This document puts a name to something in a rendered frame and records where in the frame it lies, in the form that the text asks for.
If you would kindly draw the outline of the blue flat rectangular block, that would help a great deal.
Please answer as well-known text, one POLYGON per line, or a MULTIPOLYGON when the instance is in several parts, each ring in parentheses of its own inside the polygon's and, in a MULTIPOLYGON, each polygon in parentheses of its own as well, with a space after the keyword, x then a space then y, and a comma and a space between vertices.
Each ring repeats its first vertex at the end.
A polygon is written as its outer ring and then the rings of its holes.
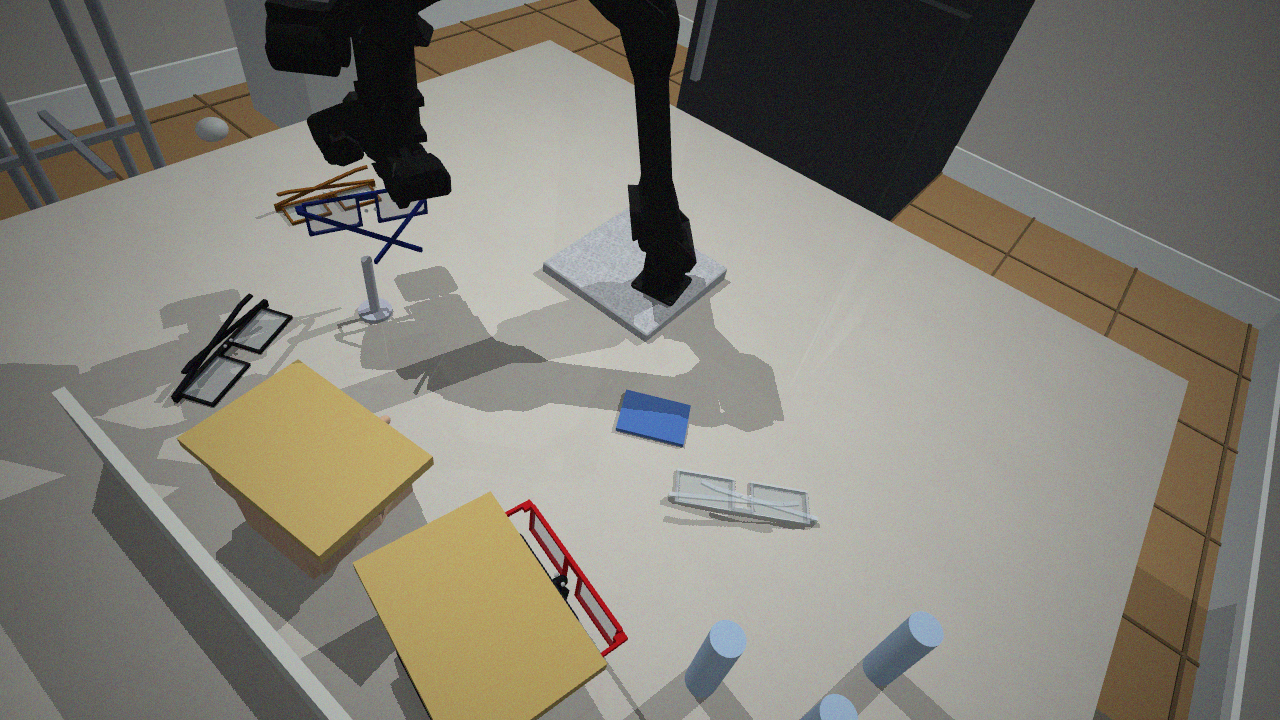
POLYGON ((626 389, 616 430, 684 447, 690 407, 626 389))

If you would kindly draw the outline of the white flat panel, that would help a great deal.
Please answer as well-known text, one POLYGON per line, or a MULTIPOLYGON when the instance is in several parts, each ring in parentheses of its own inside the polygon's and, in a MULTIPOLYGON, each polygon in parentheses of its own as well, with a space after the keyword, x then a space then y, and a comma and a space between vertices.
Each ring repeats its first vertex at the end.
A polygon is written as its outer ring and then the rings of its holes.
POLYGON ((141 509, 152 519, 168 541, 189 562, 205 584, 216 594, 233 618, 243 626, 259 648, 270 659, 285 680, 305 700, 320 720, 353 720, 337 700, 314 676, 293 650, 282 639, 262 614, 250 602, 230 577, 218 565, 172 509, 148 486, 147 480, 108 438, 88 413, 61 387, 51 392, 70 420, 90 442, 102 462, 125 487, 141 509))

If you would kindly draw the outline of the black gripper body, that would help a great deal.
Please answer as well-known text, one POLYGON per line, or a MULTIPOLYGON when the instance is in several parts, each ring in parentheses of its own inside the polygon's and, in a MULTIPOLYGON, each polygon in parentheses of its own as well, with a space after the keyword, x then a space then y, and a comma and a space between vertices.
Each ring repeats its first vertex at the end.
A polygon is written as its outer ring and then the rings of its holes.
POLYGON ((402 204, 449 195, 451 174, 439 158, 422 147, 428 133, 420 124, 419 108, 425 105, 417 82, 402 92, 381 94, 355 81, 355 91, 342 101, 355 101, 357 95, 364 111, 378 117, 387 149, 381 179, 392 201, 402 204))

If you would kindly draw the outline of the blue cylinder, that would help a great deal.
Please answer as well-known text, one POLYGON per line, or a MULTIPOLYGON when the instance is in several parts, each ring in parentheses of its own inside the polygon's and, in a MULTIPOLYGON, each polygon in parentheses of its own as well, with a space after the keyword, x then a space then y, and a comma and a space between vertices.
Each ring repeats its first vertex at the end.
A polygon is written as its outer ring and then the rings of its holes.
POLYGON ((945 638, 940 621, 929 612, 913 612, 863 660, 867 678, 888 685, 934 650, 945 638))
POLYGON ((701 698, 713 694, 746 644, 746 635, 737 623, 716 623, 685 673, 689 691, 701 698))
POLYGON ((858 720, 858 711, 842 694, 828 694, 800 720, 858 720))

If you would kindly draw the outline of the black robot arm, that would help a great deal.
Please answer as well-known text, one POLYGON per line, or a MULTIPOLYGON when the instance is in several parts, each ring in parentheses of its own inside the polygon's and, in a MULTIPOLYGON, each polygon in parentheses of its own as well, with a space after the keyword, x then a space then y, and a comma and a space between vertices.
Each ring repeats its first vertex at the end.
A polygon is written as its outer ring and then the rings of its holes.
MULTIPOLYGON (((358 83, 381 94, 417 82, 413 46, 428 47, 433 26, 419 12, 442 0, 266 0, 268 60, 275 70, 340 74, 351 40, 358 83)), ((672 181, 669 72, 678 41, 676 0, 589 0, 620 29, 634 76, 641 177, 628 184, 632 241, 646 252, 631 287, 672 306, 692 278, 696 255, 689 218, 672 181), (671 302, 671 304, 669 304, 671 302)), ((316 111, 308 129, 324 159, 346 167, 387 155, 372 111, 361 97, 316 111)))

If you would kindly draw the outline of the brown glasses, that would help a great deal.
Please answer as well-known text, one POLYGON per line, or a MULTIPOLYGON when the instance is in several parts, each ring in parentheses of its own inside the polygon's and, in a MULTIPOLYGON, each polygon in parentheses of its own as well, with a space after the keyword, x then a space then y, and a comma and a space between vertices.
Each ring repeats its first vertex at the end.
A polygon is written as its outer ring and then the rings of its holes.
POLYGON ((369 169, 369 167, 367 165, 358 167, 358 168, 356 168, 353 170, 348 170, 344 174, 337 176, 335 178, 332 178, 330 181, 323 182, 321 184, 317 184, 317 186, 314 186, 314 187, 282 191, 282 192, 276 193, 278 197, 288 195, 288 193, 296 193, 296 195, 292 196, 291 199, 283 200, 282 202, 274 204, 274 208, 275 208, 276 211, 284 211, 285 217, 289 219, 289 222, 291 222, 292 225, 296 225, 296 224, 300 224, 300 223, 305 223, 306 222, 305 217, 297 215, 297 213, 294 210, 294 206, 300 206, 300 205, 302 205, 302 202, 312 202, 312 201, 317 201, 317 200, 323 200, 323 199, 333 199, 333 197, 340 197, 340 196, 352 195, 352 193, 364 193, 364 192, 369 192, 369 191, 375 191, 375 190, 372 190, 372 187, 376 186, 374 179, 369 179, 369 181, 353 181, 353 182, 332 184, 333 182, 340 181, 342 178, 346 178, 347 176, 355 174, 356 172, 365 170, 365 169, 369 169), (352 186, 352 184, 356 184, 356 186, 352 186), (330 188, 346 187, 346 186, 352 186, 352 187, 348 187, 348 188, 344 188, 344 190, 337 190, 337 191, 330 190, 330 188), (321 195, 317 195, 317 196, 314 196, 314 197, 308 197, 308 199, 301 199, 301 200, 297 200, 294 202, 291 202, 294 199, 300 199, 300 197, 302 197, 302 196, 305 196, 307 193, 311 193, 311 192, 314 192, 316 190, 330 190, 330 192, 326 193, 325 191, 323 191, 321 195))

